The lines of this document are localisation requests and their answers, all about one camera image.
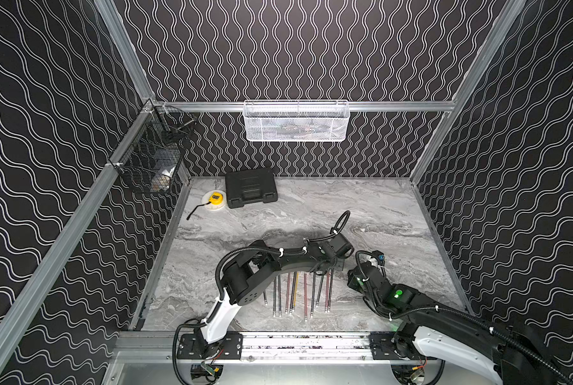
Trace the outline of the black pencil purple cap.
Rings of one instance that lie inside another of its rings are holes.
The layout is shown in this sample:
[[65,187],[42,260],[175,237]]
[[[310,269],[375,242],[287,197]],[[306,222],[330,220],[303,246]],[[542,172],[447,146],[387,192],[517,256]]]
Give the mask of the black pencil purple cap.
[[334,285],[334,269],[331,270],[330,272],[331,274],[331,284],[330,284],[330,299],[329,299],[329,312],[331,312],[331,301],[332,301],[332,295],[333,295],[333,285]]

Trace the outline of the red pencil pair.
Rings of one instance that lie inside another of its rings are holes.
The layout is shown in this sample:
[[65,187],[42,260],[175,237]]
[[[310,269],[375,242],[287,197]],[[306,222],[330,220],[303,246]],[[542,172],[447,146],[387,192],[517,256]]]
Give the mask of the red pencil pair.
[[327,272],[325,280],[325,300],[324,300],[324,311],[327,313],[329,311],[329,299],[330,299],[330,284],[331,284],[331,274]]

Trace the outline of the dark pencil yellow cap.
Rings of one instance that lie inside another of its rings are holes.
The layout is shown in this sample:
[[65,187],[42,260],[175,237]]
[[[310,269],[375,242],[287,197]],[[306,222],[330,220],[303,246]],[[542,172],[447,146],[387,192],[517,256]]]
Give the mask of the dark pencil yellow cap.
[[318,284],[318,290],[317,290],[316,295],[315,295],[315,306],[316,307],[319,306],[320,298],[321,298],[321,295],[323,293],[323,285],[324,285],[325,275],[321,275],[319,277],[320,277],[320,281]]

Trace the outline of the blue pencil blue cap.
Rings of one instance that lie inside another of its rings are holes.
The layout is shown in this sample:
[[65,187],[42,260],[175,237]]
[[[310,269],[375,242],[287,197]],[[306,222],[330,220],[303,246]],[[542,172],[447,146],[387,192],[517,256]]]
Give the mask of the blue pencil blue cap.
[[315,290],[316,290],[316,275],[312,274],[312,287],[310,295],[310,319],[314,316],[315,312]]

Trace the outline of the red pencil pink cap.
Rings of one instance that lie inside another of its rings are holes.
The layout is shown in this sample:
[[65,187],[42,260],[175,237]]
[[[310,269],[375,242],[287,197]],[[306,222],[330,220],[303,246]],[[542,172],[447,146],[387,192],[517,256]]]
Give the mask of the red pencil pink cap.
[[287,274],[287,279],[286,279],[285,314],[289,314],[290,308],[291,308],[291,273]]

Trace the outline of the dark blue pencil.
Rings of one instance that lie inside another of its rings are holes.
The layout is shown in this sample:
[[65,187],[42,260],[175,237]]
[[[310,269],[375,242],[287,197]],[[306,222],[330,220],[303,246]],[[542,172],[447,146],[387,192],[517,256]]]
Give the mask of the dark blue pencil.
[[291,280],[291,308],[290,308],[290,314],[291,314],[291,313],[293,312],[293,310],[294,310],[295,292],[296,292],[296,288],[297,288],[296,278],[297,278],[297,274],[296,274],[296,273],[293,273],[293,274],[292,274],[292,280]]

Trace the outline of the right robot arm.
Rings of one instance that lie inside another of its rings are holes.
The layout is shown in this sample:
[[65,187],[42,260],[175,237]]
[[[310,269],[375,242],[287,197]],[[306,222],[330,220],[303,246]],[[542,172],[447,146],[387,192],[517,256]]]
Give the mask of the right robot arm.
[[347,285],[377,316],[400,321],[372,343],[374,355],[439,359],[495,384],[570,384],[544,343],[526,326],[479,319],[442,305],[415,288],[390,282],[369,262],[349,270]]

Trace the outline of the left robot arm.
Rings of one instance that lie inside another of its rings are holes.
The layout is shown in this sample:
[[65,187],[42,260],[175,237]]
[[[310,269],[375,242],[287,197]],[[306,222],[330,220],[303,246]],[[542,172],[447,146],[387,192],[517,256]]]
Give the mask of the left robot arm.
[[225,338],[240,309],[256,301],[283,274],[302,272],[323,276],[341,271],[344,261],[355,252],[342,233],[349,219],[350,211],[346,210],[328,235],[306,238],[299,248],[270,247],[257,240],[227,253],[214,271],[218,296],[209,313],[203,319],[178,325],[175,337],[189,329],[204,345],[215,345]]

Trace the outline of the black plastic tool case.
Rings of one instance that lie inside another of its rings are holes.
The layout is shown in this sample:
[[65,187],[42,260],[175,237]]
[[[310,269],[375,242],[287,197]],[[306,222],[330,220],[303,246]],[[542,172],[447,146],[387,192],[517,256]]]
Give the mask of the black plastic tool case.
[[272,203],[278,200],[278,190],[272,168],[256,168],[227,173],[225,192],[230,209],[254,203]]

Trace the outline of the yellow tape measure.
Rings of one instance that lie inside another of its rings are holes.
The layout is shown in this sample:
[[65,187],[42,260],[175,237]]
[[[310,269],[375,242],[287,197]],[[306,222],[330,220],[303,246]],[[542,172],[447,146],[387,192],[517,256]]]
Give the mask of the yellow tape measure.
[[209,212],[217,212],[222,210],[225,206],[226,206],[225,192],[214,189],[212,191],[205,193],[205,195],[201,198],[201,202],[193,208],[193,210],[186,217],[186,220],[189,221],[190,218],[200,208],[204,208],[206,211]]

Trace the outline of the white mesh wall basket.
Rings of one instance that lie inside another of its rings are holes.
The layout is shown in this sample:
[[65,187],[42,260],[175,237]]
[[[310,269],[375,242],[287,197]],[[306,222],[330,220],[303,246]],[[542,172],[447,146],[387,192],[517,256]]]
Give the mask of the white mesh wall basket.
[[342,142],[350,105],[339,99],[248,99],[242,116],[251,142]]

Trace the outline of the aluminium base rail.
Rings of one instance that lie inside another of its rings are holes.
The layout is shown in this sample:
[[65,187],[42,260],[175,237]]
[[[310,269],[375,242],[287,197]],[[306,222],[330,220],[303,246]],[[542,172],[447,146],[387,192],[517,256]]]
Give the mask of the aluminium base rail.
[[116,383],[127,364],[268,364],[429,366],[442,360],[502,382],[494,362],[483,354],[429,328],[416,332],[413,353],[400,353],[392,332],[230,331],[214,347],[192,333],[124,332],[103,382]]

